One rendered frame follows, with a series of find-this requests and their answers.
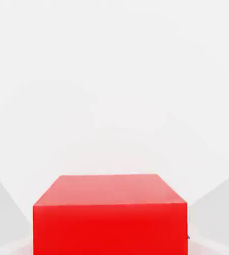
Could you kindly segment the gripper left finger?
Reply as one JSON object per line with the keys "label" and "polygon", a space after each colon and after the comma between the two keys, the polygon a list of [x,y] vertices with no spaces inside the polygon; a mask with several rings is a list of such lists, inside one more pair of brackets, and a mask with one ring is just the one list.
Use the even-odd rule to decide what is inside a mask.
{"label": "gripper left finger", "polygon": [[33,241],[31,237],[21,239],[15,243],[10,255],[33,255]]}

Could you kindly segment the small red cube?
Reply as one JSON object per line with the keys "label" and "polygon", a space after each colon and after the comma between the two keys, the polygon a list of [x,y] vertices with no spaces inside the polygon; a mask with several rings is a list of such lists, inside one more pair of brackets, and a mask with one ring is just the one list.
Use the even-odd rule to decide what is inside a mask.
{"label": "small red cube", "polygon": [[188,255],[187,212],[156,174],[63,175],[33,206],[33,255]]}

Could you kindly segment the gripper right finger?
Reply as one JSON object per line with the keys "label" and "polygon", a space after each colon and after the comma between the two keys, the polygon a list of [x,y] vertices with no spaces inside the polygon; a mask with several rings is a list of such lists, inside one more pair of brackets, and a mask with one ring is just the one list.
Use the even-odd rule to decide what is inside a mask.
{"label": "gripper right finger", "polygon": [[188,234],[188,255],[210,255],[210,251],[200,239]]}

